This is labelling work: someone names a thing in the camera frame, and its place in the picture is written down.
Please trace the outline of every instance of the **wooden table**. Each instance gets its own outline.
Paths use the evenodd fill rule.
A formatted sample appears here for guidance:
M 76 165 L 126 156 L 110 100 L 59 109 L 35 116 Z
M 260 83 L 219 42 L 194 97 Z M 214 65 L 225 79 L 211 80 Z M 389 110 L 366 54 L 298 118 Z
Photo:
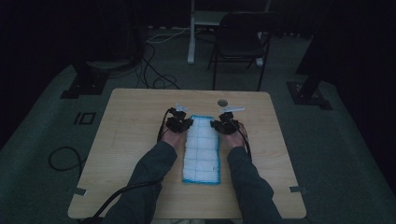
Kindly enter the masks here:
M 78 182 L 78 188 L 87 190 L 86 194 L 74 195 L 68 215 L 91 217 L 112 193 L 126 186 L 137 162 L 155 145 L 168 108 L 179 103 L 190 109 L 187 116 L 219 119 L 219 99 L 246 109 L 234 112 L 234 118 L 247 129 L 253 163 L 274 189 L 280 215 L 304 217 L 301 193 L 290 192 L 290 186 L 298 184 L 268 93 L 135 89 L 112 92 Z M 221 184 L 206 186 L 182 183 L 184 144 L 181 145 L 177 148 L 178 158 L 163 181 L 154 218 L 241 218 L 226 160 L 227 149 L 220 146 Z

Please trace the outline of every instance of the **chair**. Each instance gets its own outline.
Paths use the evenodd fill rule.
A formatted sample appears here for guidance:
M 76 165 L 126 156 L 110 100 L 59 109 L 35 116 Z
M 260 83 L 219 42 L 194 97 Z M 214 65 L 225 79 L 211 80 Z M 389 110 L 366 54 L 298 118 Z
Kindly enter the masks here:
M 212 90 L 216 87 L 218 63 L 249 63 L 248 69 L 257 58 L 263 58 L 257 87 L 257 91 L 260 90 L 270 40 L 280 26 L 281 19 L 276 12 L 246 11 L 229 12 L 221 19 L 207 67 L 210 69 L 210 65 L 214 63 Z

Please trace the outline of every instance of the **gray carpet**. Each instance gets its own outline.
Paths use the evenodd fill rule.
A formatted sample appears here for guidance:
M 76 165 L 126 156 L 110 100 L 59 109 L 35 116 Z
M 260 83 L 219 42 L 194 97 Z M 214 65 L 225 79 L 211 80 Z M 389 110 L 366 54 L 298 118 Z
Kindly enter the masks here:
M 150 34 L 163 32 L 177 31 L 150 31 Z M 176 84 L 183 90 L 211 88 L 212 70 L 206 67 L 212 45 L 204 40 L 213 40 L 213 36 L 203 32 L 199 37 L 194 65 L 187 64 L 189 39 L 186 35 L 153 44 L 156 53 L 152 66 L 163 75 L 174 76 Z M 376 167 L 335 87 L 329 83 L 321 83 L 319 87 L 333 110 L 295 105 L 290 98 L 286 81 L 306 79 L 295 75 L 295 71 L 308 45 L 309 40 L 299 37 L 276 37 L 261 89 L 272 96 L 297 180 L 308 191 L 303 195 L 307 218 L 285 222 L 396 223 L 395 196 Z M 147 47 L 146 59 L 151 52 L 152 49 Z M 113 73 L 102 95 L 83 95 L 77 100 L 60 99 L 76 75 L 71 66 L 53 79 L 0 151 L 0 223 L 77 223 L 67 216 L 67 209 L 78 183 L 78 168 L 61 173 L 54 171 L 48 164 L 49 154 L 58 147 L 69 146 L 86 158 L 111 91 L 115 88 L 146 88 L 138 81 L 142 68 Z M 254 91 L 259 73 L 260 68 L 255 66 L 246 70 L 243 64 L 221 64 L 217 90 Z M 150 85 L 156 77 L 148 69 Z M 167 84 L 157 83 L 158 87 Z M 74 124 L 78 113 L 90 112 L 96 113 L 91 125 Z M 73 165 L 76 161 L 70 151 L 62 151 L 53 158 L 60 167 Z

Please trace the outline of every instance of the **sweater sleeve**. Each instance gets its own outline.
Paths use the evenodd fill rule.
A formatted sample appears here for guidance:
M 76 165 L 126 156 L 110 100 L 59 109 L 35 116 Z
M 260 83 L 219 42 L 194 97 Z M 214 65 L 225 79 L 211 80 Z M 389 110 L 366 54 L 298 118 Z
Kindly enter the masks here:
M 272 200 L 274 191 L 268 182 L 260 177 L 245 148 L 233 148 L 227 160 L 244 224 L 283 223 Z
M 177 154 L 172 146 L 160 141 L 140 159 L 128 186 L 162 179 L 172 168 Z M 154 217 L 161 184 L 131 189 L 124 192 L 120 199 L 108 210 L 103 224 L 151 223 Z

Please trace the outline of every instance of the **table leg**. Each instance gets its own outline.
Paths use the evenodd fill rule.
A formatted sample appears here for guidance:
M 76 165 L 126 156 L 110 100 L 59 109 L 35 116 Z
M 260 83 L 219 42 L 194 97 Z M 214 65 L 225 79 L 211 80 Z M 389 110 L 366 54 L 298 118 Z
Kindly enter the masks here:
M 195 1 L 191 0 L 191 25 L 190 25 L 190 45 L 189 54 L 187 56 L 187 63 L 194 64 L 195 56 Z

